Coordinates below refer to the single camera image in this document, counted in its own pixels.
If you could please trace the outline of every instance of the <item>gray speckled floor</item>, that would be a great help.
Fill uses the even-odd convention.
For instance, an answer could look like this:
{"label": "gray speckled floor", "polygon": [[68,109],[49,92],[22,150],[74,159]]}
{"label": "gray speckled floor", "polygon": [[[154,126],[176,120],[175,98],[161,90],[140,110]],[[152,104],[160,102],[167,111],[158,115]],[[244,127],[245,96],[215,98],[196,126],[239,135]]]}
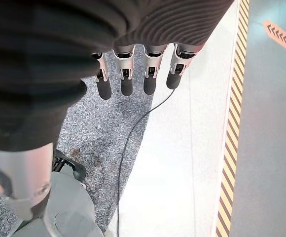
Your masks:
{"label": "gray speckled floor", "polygon": [[[99,227],[105,230],[116,208],[117,171],[125,140],[133,124],[151,106],[152,96],[143,92],[143,47],[135,54],[134,91],[125,97],[112,53],[107,54],[112,97],[102,100],[92,79],[86,80],[87,95],[69,109],[58,149],[87,168],[85,184],[96,208]],[[121,185],[133,167],[147,120],[139,124],[127,148]],[[0,198],[0,236],[6,236],[15,216]]]}

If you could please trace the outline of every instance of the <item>black cable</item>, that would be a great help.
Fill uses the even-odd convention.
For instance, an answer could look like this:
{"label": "black cable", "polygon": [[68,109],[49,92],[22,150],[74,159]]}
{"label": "black cable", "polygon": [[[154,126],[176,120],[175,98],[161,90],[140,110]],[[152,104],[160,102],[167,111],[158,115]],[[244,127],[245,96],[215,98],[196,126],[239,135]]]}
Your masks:
{"label": "black cable", "polygon": [[119,200],[120,200],[120,175],[121,175],[121,167],[122,167],[122,163],[123,163],[123,159],[124,159],[124,154],[125,154],[125,151],[127,149],[127,146],[128,146],[128,142],[130,140],[130,137],[132,135],[132,132],[134,131],[135,127],[143,120],[143,118],[145,118],[149,113],[151,113],[153,110],[157,109],[158,107],[160,107],[162,104],[164,104],[170,97],[171,95],[173,94],[175,90],[173,90],[171,92],[171,94],[162,102],[160,103],[159,105],[157,105],[156,107],[154,107],[153,109],[147,111],[135,124],[134,126],[132,127],[129,135],[128,135],[128,138],[127,138],[127,141],[125,142],[125,145],[124,145],[124,148],[123,148],[123,152],[122,152],[122,155],[121,155],[121,161],[120,161],[120,165],[119,165],[119,171],[118,171],[118,179],[117,179],[117,183],[118,183],[118,200],[117,200],[117,237],[119,237]]}

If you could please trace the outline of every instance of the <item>yellow and black striped line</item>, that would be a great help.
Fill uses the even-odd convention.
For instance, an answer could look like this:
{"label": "yellow and black striped line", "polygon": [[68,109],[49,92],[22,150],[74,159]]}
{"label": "yellow and black striped line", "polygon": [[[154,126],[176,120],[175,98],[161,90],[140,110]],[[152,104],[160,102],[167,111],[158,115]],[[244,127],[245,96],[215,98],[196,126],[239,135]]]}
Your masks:
{"label": "yellow and black striped line", "polygon": [[226,129],[221,193],[215,232],[216,237],[228,237],[231,229],[250,5],[249,0],[239,1],[238,31]]}

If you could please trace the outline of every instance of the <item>orange arrow sticker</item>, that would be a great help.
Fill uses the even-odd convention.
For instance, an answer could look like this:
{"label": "orange arrow sticker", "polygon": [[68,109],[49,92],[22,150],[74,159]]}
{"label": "orange arrow sticker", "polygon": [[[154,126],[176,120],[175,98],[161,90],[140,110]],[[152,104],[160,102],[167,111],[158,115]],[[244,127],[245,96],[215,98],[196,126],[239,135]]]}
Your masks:
{"label": "orange arrow sticker", "polygon": [[265,21],[263,26],[268,36],[286,49],[286,32],[269,20]]}

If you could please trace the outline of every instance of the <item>dark fabric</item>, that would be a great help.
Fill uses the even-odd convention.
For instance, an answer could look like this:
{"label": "dark fabric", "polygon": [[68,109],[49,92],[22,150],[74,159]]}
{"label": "dark fabric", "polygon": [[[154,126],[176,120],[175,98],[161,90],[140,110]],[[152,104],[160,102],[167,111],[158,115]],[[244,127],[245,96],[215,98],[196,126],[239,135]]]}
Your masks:
{"label": "dark fabric", "polygon": [[0,0],[0,150],[56,143],[80,78],[99,71],[91,52],[203,44],[232,1]]}

